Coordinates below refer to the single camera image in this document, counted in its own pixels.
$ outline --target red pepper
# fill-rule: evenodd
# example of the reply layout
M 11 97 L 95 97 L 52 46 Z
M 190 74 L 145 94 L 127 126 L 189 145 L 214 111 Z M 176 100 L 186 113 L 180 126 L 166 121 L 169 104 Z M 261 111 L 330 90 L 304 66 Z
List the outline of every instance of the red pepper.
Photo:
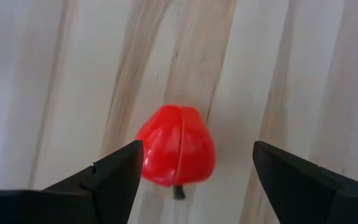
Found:
M 144 145 L 142 176 L 175 187 L 184 198 L 183 184 L 206 180 L 215 166 L 211 136 L 199 112 L 189 106 L 162 106 L 140 129 Z

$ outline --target pepper stem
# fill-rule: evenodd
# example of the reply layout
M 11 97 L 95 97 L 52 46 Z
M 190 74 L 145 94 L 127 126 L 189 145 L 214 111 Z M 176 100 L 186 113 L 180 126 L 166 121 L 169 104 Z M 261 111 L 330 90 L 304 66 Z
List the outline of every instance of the pepper stem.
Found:
M 184 200 L 186 198 L 185 192 L 183 191 L 183 185 L 173 186 L 173 198 L 175 200 Z

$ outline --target light wood board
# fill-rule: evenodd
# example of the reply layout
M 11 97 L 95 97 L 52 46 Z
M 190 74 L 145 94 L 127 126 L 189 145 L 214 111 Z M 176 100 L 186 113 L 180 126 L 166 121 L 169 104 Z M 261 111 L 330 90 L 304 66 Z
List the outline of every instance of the light wood board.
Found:
M 197 108 L 211 178 L 146 180 L 129 223 L 278 223 L 251 152 L 262 139 L 358 180 L 358 1 L 67 1 L 34 187 L 123 145 L 162 104 Z

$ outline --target glossy pepper skin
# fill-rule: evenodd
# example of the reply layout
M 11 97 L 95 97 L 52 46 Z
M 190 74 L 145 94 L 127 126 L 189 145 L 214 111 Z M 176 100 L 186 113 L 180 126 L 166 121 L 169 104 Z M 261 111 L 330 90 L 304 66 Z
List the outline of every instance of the glossy pepper skin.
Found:
M 144 144 L 142 176 L 169 187 L 206 180 L 215 166 L 211 136 L 199 112 L 162 106 L 140 129 Z

